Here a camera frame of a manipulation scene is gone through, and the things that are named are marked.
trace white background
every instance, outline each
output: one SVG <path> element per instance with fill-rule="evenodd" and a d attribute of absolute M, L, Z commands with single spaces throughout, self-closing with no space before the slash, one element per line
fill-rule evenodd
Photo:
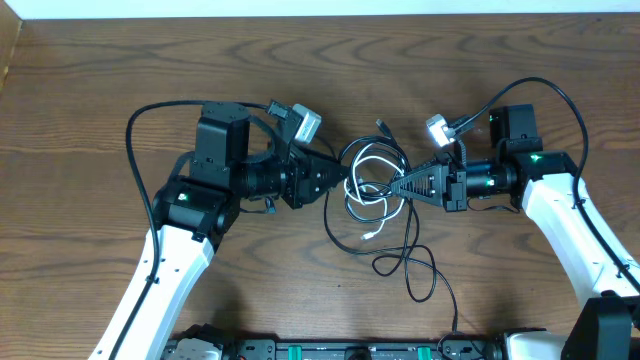
<path fill-rule="evenodd" d="M 640 0 L 5 0 L 22 18 L 91 19 L 640 11 Z"/>

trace wooden tabletop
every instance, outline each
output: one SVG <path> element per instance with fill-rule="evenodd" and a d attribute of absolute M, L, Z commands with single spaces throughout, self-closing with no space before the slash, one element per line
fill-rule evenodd
<path fill-rule="evenodd" d="M 476 112 L 513 80 L 543 76 L 582 111 L 591 197 L 640 254 L 640 16 L 505 15 L 28 21 L 0 95 L 0 357 L 86 358 L 129 284 L 148 223 L 124 146 L 129 115 L 172 99 L 274 98 L 322 114 L 335 147 L 392 129 L 413 164 L 434 151 L 425 120 Z M 580 132 L 550 89 L 522 85 L 499 105 L 533 103 L 546 149 L 577 161 Z M 134 148 L 149 193 L 192 150 L 197 107 L 139 119 Z M 483 118 L 467 145 L 490 154 Z M 252 148 L 264 146 L 253 136 Z M 404 216 L 372 227 L 330 222 L 347 244 L 399 244 Z M 506 202 L 508 199 L 497 199 Z M 281 338 L 439 337 L 451 298 L 424 304 L 401 272 L 327 238 L 322 202 L 242 215 L 190 294 L 175 331 L 211 323 Z M 541 326 L 568 333 L 580 312 L 546 238 L 523 214 L 419 205 L 420 242 L 434 252 L 460 308 L 460 330 Z M 430 273 L 411 266 L 418 295 Z"/>

